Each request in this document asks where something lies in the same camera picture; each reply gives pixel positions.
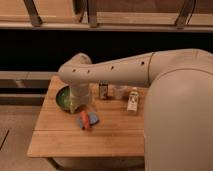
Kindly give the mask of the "beige cylindrical gripper body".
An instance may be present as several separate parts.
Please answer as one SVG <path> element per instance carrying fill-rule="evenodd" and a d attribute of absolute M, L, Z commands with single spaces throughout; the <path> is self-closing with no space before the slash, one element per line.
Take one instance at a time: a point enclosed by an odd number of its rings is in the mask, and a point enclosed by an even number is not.
<path fill-rule="evenodd" d="M 74 113 L 80 106 L 91 101 L 91 91 L 88 84 L 70 86 L 70 112 Z"/>

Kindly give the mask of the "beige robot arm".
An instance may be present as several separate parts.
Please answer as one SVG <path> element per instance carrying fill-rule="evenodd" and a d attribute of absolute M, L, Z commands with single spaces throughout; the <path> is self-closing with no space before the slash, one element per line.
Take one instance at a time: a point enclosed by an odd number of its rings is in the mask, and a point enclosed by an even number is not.
<path fill-rule="evenodd" d="M 75 100 L 90 83 L 146 87 L 145 171 L 213 171 L 212 53 L 168 50 L 97 64 L 79 53 L 58 75 Z"/>

